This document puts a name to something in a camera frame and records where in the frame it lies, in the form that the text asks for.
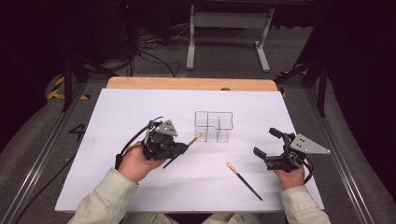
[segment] sleeve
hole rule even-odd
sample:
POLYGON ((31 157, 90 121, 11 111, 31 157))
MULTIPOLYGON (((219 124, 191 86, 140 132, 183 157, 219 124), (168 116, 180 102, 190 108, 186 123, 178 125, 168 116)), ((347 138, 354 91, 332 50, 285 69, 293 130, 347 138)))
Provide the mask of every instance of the sleeve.
POLYGON ((306 186, 284 190, 280 198, 289 224, 331 223, 327 214, 318 208, 306 186))
POLYGON ((68 223, 119 224, 137 191, 138 184, 111 168, 93 193, 78 205, 68 223))

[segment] wire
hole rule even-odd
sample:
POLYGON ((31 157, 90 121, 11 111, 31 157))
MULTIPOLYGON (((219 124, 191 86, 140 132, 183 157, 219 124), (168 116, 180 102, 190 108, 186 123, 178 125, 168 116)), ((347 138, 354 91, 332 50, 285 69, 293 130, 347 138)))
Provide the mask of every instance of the wire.
MULTIPOLYGON (((150 60, 150 59, 147 59, 147 58, 145 58, 145 57, 143 57, 142 55, 139 55, 142 59, 144 59, 144 60, 146 60, 146 61, 148 61, 148 62, 151 62, 151 63, 161 63, 161 62, 154 62, 154 61, 152 61, 152 60, 150 60)), ((180 61, 178 61, 178 62, 171 62, 171 63, 167 63, 167 64, 174 64, 174 63, 180 63, 180 61)))
POLYGON ((140 51, 140 53, 147 54, 148 56, 151 56, 151 57, 157 59, 158 61, 160 61, 161 63, 163 63, 166 67, 168 67, 169 71, 172 73, 172 77, 176 77, 174 71, 172 70, 171 67, 169 67, 169 65, 168 65, 166 62, 164 62, 164 61, 161 60, 160 58, 158 58, 158 57, 156 57, 156 56, 154 56, 154 55, 152 55, 152 54, 149 54, 149 53, 147 53, 147 52, 145 52, 145 51, 140 51))
POLYGON ((131 70, 128 73, 128 68, 127 68, 127 76, 131 77, 134 74, 134 56, 131 62, 129 62, 129 66, 131 68, 131 70))
MULTIPOLYGON (((128 64, 131 62, 131 60, 132 60, 132 57, 127 57, 127 60, 126 60, 125 62, 120 63, 120 64, 118 64, 118 65, 115 65, 115 66, 113 66, 113 67, 105 67, 105 69, 107 69, 107 70, 110 71, 110 72, 119 71, 119 70, 121 70, 122 68, 128 66, 128 64)), ((96 70, 96 69, 92 69, 92 68, 89 68, 89 67, 86 67, 85 69, 86 69, 89 73, 91 73, 91 74, 101 74, 101 72, 99 72, 99 71, 96 70)))
POLYGON ((91 59, 86 58, 86 57, 83 56, 83 55, 79 55, 79 54, 76 54, 76 53, 75 53, 75 55, 76 55, 78 58, 80 58, 84 63, 87 63, 88 65, 90 65, 91 67, 93 67, 93 68, 96 69, 97 71, 99 71, 99 72, 105 74, 105 75, 108 76, 108 77, 118 77, 118 76, 119 76, 119 75, 117 75, 117 74, 115 74, 115 73, 113 73, 113 72, 107 70, 105 67, 103 67, 103 66, 100 65, 99 63, 96 63, 96 62, 92 61, 91 59))
POLYGON ((308 158, 306 158, 306 160, 308 161, 308 163, 301 160, 300 158, 297 158, 297 161, 301 162, 306 167, 306 169, 308 169, 308 172, 309 172, 308 176, 304 180, 304 184, 306 184, 311 179, 312 173, 314 172, 314 164, 308 158))
POLYGON ((176 69, 175 74, 177 74, 178 68, 179 68, 180 66, 181 66, 181 62, 178 62, 178 66, 177 66, 177 69, 176 69))
POLYGON ((140 50, 143 51, 149 51, 151 49, 157 50, 157 49, 161 49, 164 46, 166 46, 166 44, 163 43, 162 39, 158 39, 156 41, 151 41, 152 39, 148 39, 148 38, 144 38, 143 41, 137 41, 136 45, 140 50))
POLYGON ((137 134, 134 135, 134 137, 131 138, 131 140, 128 141, 128 143, 125 145, 125 147, 122 149, 122 151, 120 152, 120 154, 116 155, 116 164, 114 166, 114 168, 116 170, 119 169, 120 164, 122 162, 122 158, 125 155, 125 152, 127 151, 128 147, 132 144, 132 142, 140 135, 142 134, 145 130, 149 129, 150 127, 154 127, 154 121, 157 119, 161 119, 162 117, 158 117, 156 119, 152 119, 148 125, 146 125, 144 128, 142 128, 142 130, 140 130, 137 134))
POLYGON ((70 164, 71 161, 74 160, 74 158, 76 157, 77 152, 70 158, 70 160, 61 168, 61 170, 58 171, 58 173, 56 173, 56 175, 32 198, 32 200, 30 200, 30 202, 28 204, 26 204, 24 206, 24 208, 22 209, 22 211, 20 212, 20 214, 18 215, 17 220, 15 220, 15 224, 17 224, 20 219, 22 218, 23 214, 27 211, 27 209, 30 207, 30 205, 32 205, 32 203, 38 198, 38 196, 44 191, 44 189, 46 189, 55 179, 56 177, 58 177, 58 175, 64 170, 64 168, 67 167, 68 164, 70 164))
POLYGON ((175 38, 178 38, 181 34, 183 34, 187 29, 189 29, 190 28, 190 26, 187 26, 186 28, 184 28, 182 31, 180 31, 177 35, 175 35, 175 36, 173 36, 172 38, 171 38, 171 40, 172 39, 175 39, 175 38))

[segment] black cable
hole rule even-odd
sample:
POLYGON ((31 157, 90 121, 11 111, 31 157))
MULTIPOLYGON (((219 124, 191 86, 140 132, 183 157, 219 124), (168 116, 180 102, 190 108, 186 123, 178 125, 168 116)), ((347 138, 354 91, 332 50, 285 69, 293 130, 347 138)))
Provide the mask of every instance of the black cable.
POLYGON ((24 206, 24 208, 22 209, 22 211, 18 215, 17 220, 15 220, 14 224, 17 224, 20 221, 20 219, 22 218, 23 214, 27 211, 27 209, 30 207, 30 205, 32 205, 32 203, 38 198, 38 196, 44 191, 44 189, 46 189, 56 179, 56 177, 58 177, 58 175, 64 170, 64 168, 66 168, 67 165, 70 164, 70 162, 76 157, 76 155, 77 155, 77 152, 61 168, 61 170, 59 170, 58 173, 56 173, 56 175, 32 198, 32 200, 30 200, 30 202, 24 206))
POLYGON ((88 65, 90 65, 91 67, 93 67, 94 69, 96 69, 97 71, 105 74, 108 77, 117 77, 118 75, 107 70, 105 67, 103 67, 102 65, 100 65, 99 63, 96 63, 94 61, 92 61, 89 58, 84 57, 83 55, 79 55, 79 54, 75 54, 79 59, 81 59, 84 63, 87 63, 88 65))
POLYGON ((171 67, 169 67, 169 65, 168 65, 166 62, 164 62, 163 60, 159 59, 158 57, 156 57, 156 56, 154 56, 154 55, 152 55, 152 54, 149 54, 149 53, 147 53, 147 52, 145 52, 145 51, 139 51, 139 52, 140 52, 140 53, 147 54, 148 56, 151 56, 151 57, 157 59, 158 61, 162 62, 166 67, 168 67, 169 71, 171 71, 172 77, 176 77, 174 71, 172 70, 171 67))
POLYGON ((127 76, 131 77, 134 74, 134 56, 131 62, 129 62, 129 66, 131 70, 127 73, 127 76))
POLYGON ((164 41, 161 38, 155 39, 149 39, 149 40, 144 40, 144 41, 137 41, 137 45, 139 48, 144 49, 145 51, 149 51, 151 49, 158 50, 167 45, 167 43, 164 43, 164 41))
POLYGON ((181 66, 181 62, 178 62, 178 66, 177 66, 177 69, 176 69, 175 74, 177 74, 178 68, 179 68, 180 66, 181 66))
POLYGON ((306 158, 306 160, 308 161, 308 163, 306 163, 305 161, 297 158, 297 161, 302 163, 306 167, 306 169, 308 169, 308 172, 309 172, 308 176, 304 180, 304 184, 306 184, 311 179, 312 173, 314 172, 314 164, 308 158, 306 158))
POLYGON ((156 118, 156 119, 152 119, 152 120, 148 123, 148 125, 146 125, 144 128, 142 128, 142 130, 140 130, 137 134, 134 135, 134 137, 131 138, 131 140, 129 140, 129 142, 125 145, 125 147, 122 149, 122 151, 120 152, 120 154, 117 154, 117 155, 116 155, 116 164, 115 164, 115 166, 114 166, 114 168, 115 168, 116 170, 119 169, 120 164, 121 164, 121 162, 122 162, 122 158, 123 158, 123 156, 124 156, 124 154, 125 154, 125 151, 126 151, 126 149, 128 148, 128 146, 131 145, 132 142, 133 142, 140 134, 142 134, 146 129, 148 129, 148 128, 150 128, 150 127, 153 127, 153 126, 154 126, 154 121, 155 121, 155 120, 161 119, 161 118, 162 118, 162 117, 158 117, 158 118, 156 118))
MULTIPOLYGON (((152 61, 152 60, 150 60, 150 59, 147 59, 147 58, 145 58, 145 57, 143 57, 142 55, 139 55, 143 60, 146 60, 146 61, 148 61, 148 62, 151 62, 151 63, 160 63, 160 62, 154 62, 154 61, 152 61)), ((171 63, 167 63, 167 64, 174 64, 174 63, 181 63, 181 61, 178 61, 178 62, 171 62, 171 63)))
MULTIPOLYGON (((110 71, 110 72, 116 72, 116 71, 119 71, 119 70, 121 70, 122 68, 124 68, 124 67, 126 67, 126 66, 128 66, 128 64, 130 63, 132 61, 132 57, 127 57, 127 60, 125 61, 125 62, 123 62, 123 63, 120 63, 120 64, 118 64, 118 65, 115 65, 115 66, 113 66, 113 67, 105 67, 105 69, 107 69, 108 71, 110 71)), ((98 70, 96 70, 96 69, 92 69, 92 68, 85 68, 89 73, 91 73, 91 74, 101 74, 101 72, 99 72, 98 70)))
POLYGON ((132 146, 132 147, 129 147, 128 150, 125 151, 125 155, 128 154, 128 152, 131 151, 133 148, 141 147, 141 146, 142 146, 142 145, 139 144, 139 145, 134 145, 134 146, 132 146))

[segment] stand leg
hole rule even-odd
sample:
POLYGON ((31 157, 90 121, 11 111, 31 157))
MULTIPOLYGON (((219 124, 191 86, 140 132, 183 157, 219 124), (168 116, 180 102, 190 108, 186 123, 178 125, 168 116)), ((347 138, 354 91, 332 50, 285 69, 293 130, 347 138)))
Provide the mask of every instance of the stand leg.
POLYGON ((85 59, 82 56, 77 56, 77 54, 67 55, 64 60, 64 109, 63 112, 73 102, 73 75, 78 82, 88 82, 90 79, 87 71, 84 69, 84 62, 96 68, 98 71, 103 71, 104 74, 114 77, 116 74, 106 70, 101 65, 92 62, 91 60, 85 59))
POLYGON ((293 70, 289 71, 286 75, 283 75, 281 77, 275 78, 274 82, 276 84, 279 84, 279 83, 281 83, 281 82, 283 82, 283 81, 285 81, 285 80, 287 80, 287 79, 289 79, 291 77, 294 77, 294 76, 300 74, 301 72, 305 71, 306 69, 312 67, 317 62, 318 61, 313 61, 313 62, 310 62, 310 63, 305 63, 303 65, 300 65, 299 67, 294 68, 293 70))
POLYGON ((301 85, 303 86, 303 88, 312 88, 315 85, 322 72, 321 66, 322 63, 317 62, 308 69, 306 75, 301 81, 301 85))
POLYGON ((195 55, 195 38, 194 38, 194 29, 195 29, 195 7, 191 6, 191 15, 190 15, 190 44, 189 44, 189 52, 187 54, 187 70, 192 70, 194 68, 194 55, 195 55))
POLYGON ((270 29, 271 20, 274 15, 274 10, 271 8, 268 10, 267 18, 265 19, 264 26, 262 27, 262 38, 260 41, 255 41, 255 47, 257 50, 257 54, 259 55, 260 64, 262 65, 263 72, 269 72, 270 66, 268 65, 267 58, 265 57, 264 50, 262 49, 264 46, 265 39, 268 34, 268 30, 270 29))

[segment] table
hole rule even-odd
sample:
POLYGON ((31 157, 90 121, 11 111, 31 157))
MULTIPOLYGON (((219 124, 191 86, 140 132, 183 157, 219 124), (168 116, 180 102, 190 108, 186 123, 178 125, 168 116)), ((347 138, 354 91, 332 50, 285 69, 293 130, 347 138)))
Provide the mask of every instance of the table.
POLYGON ((269 72, 270 67, 265 57, 263 46, 270 28, 274 9, 267 13, 226 13, 226 12, 196 12, 195 6, 191 6, 190 15, 190 43, 187 54, 187 69, 194 67, 195 54, 195 27, 226 27, 226 28, 250 28, 262 29, 260 41, 255 41, 254 46, 259 56, 263 72, 269 72))
MULTIPOLYGON (((266 171, 263 161, 252 152, 256 146, 269 156, 280 154, 283 141, 269 134, 269 127, 294 132, 274 82, 169 77, 113 77, 109 80, 92 113, 55 210, 75 211, 80 200, 91 193, 109 167, 114 166, 115 155, 123 145, 153 116, 160 114, 172 119, 178 132, 175 141, 189 142, 194 137, 191 115, 201 107, 209 111, 233 112, 231 140, 228 143, 196 142, 166 169, 153 170, 139 183, 141 188, 134 196, 129 211, 207 213, 282 210, 277 177, 273 172, 266 171), (232 91, 213 91, 223 88, 232 91), (257 199, 235 176, 226 166, 227 161, 235 166, 264 201, 257 199)), ((315 180, 312 179, 306 186, 323 209, 315 180)))

